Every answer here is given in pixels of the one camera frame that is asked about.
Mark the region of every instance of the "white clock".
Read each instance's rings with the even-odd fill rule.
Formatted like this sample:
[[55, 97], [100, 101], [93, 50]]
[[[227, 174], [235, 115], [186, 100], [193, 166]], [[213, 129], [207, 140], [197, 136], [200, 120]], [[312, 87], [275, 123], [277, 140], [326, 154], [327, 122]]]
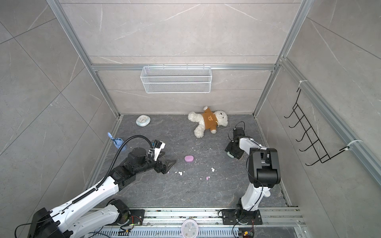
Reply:
[[146, 115], [141, 115], [136, 119], [136, 124], [138, 126], [147, 126], [148, 123], [150, 122], [151, 122], [151, 118], [149, 118], [149, 116], [146, 116]]
[[183, 238], [196, 238], [199, 234], [199, 226], [193, 219], [185, 220], [181, 226], [181, 235]]

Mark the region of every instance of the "teddy bear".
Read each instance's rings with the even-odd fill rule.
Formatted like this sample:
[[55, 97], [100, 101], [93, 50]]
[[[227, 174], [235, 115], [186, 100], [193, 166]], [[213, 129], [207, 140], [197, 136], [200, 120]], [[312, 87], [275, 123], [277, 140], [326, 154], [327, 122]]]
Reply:
[[227, 115], [223, 111], [215, 111], [214, 113], [208, 106], [204, 107], [204, 113], [199, 114], [191, 112], [188, 114], [188, 120], [198, 122], [199, 125], [194, 130], [197, 138], [204, 136], [204, 131], [210, 129], [212, 134], [217, 132], [217, 126], [227, 126]]

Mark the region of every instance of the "teddy bear head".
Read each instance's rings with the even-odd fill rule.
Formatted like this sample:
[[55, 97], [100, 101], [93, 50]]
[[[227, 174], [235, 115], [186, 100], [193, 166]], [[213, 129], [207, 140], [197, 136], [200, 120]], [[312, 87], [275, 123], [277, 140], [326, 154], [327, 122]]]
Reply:
[[215, 111], [214, 115], [217, 118], [217, 122], [220, 126], [227, 126], [227, 115], [223, 111]]

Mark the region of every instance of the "robotic arm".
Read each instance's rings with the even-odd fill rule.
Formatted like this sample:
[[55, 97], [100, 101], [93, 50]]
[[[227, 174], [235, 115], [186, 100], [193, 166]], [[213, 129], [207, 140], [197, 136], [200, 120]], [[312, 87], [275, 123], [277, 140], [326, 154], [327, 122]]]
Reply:
[[257, 143], [253, 138], [245, 135], [243, 128], [233, 129], [233, 139], [227, 145], [227, 155], [240, 159], [244, 152], [249, 157], [246, 161], [246, 170], [250, 184], [246, 193], [239, 199], [236, 210], [222, 210], [224, 225], [234, 224], [246, 218], [254, 220], [255, 225], [261, 225], [262, 220], [258, 205], [262, 198], [270, 196], [270, 189], [280, 183], [280, 168], [278, 152]]
[[114, 222], [120, 225], [129, 224], [128, 218], [131, 214], [128, 206], [121, 200], [114, 200], [101, 210], [83, 215], [101, 201], [135, 181], [138, 173], [154, 169], [157, 173], [166, 174], [176, 163], [176, 160], [162, 162], [158, 159], [164, 154], [161, 150], [165, 147], [165, 143], [155, 140], [152, 146], [150, 145], [148, 155], [145, 149], [135, 148], [119, 166], [112, 168], [123, 146], [131, 138], [136, 137], [149, 141], [143, 136], [130, 137], [118, 150], [105, 178], [77, 197], [50, 211], [45, 208], [37, 211], [33, 215], [28, 238], [79, 238], [103, 225]]

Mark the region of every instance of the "pink soap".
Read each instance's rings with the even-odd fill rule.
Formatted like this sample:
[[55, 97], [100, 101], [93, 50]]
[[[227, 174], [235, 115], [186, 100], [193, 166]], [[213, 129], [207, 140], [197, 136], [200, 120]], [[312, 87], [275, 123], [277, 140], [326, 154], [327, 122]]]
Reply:
[[188, 163], [189, 163], [189, 162], [192, 162], [192, 161], [193, 161], [193, 155], [187, 155], [187, 156], [185, 156], [184, 159], [185, 159], [185, 161], [188, 162]]

